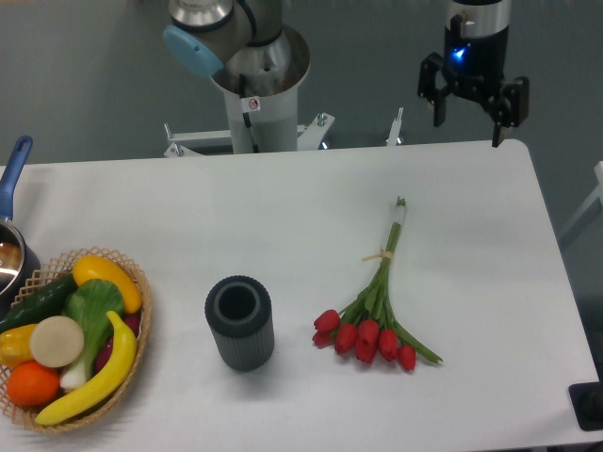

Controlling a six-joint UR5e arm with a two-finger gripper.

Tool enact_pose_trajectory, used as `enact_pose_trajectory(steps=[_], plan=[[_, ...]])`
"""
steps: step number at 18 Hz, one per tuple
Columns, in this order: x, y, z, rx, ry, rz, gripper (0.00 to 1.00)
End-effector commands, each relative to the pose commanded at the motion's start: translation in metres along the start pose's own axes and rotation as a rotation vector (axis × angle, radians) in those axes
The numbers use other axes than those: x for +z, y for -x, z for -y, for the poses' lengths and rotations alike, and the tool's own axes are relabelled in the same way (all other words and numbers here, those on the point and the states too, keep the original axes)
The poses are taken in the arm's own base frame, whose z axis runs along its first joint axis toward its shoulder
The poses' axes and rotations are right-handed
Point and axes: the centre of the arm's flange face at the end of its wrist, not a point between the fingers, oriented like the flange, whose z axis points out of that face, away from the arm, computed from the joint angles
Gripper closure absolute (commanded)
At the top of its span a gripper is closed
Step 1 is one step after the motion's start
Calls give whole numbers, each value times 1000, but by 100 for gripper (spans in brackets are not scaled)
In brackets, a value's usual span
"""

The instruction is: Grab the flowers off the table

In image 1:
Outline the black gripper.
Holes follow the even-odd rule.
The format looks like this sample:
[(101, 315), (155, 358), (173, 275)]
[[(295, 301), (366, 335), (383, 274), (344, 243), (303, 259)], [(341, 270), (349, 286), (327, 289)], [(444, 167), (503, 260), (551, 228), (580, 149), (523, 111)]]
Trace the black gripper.
[(432, 107), (435, 127), (446, 120), (446, 98), (451, 91), (473, 102), (486, 102), (497, 95), (491, 110), (495, 148), (509, 129), (528, 117), (530, 109), (530, 80), (526, 76), (500, 83), (511, 6), (510, 1), (447, 2), (444, 57), (431, 53), (422, 60), (417, 85), (417, 95)]

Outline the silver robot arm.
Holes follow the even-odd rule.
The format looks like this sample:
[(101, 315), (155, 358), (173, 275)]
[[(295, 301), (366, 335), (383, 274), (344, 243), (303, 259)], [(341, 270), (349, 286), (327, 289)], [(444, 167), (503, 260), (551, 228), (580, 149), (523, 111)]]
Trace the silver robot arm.
[[(503, 73), (512, 4), (449, 1), (444, 51), (420, 64), (417, 94), (446, 119), (449, 95), (479, 105), (492, 119), (493, 146), (529, 115), (530, 81)], [(163, 32), (171, 55), (221, 90), (235, 153), (322, 149), (334, 117), (298, 123), (298, 88), (310, 68), (303, 36), (283, 22), (280, 1), (171, 1)]]

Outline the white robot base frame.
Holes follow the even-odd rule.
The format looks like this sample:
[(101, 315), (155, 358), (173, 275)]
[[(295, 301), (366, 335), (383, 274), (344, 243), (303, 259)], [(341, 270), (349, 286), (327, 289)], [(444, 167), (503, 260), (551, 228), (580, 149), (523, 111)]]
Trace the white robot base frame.
[[(404, 107), (401, 106), (390, 128), (383, 133), (381, 145), (394, 147), (404, 144), (404, 138), (401, 134), (403, 112)], [(310, 124), (298, 125), (298, 149), (301, 151), (327, 150), (329, 143), (326, 137), (334, 122), (334, 116), (320, 112)], [(164, 129), (168, 144), (167, 150), (163, 153), (164, 157), (200, 156), (204, 154), (205, 149), (232, 146), (232, 136), (229, 130), (173, 134), (166, 123)]]

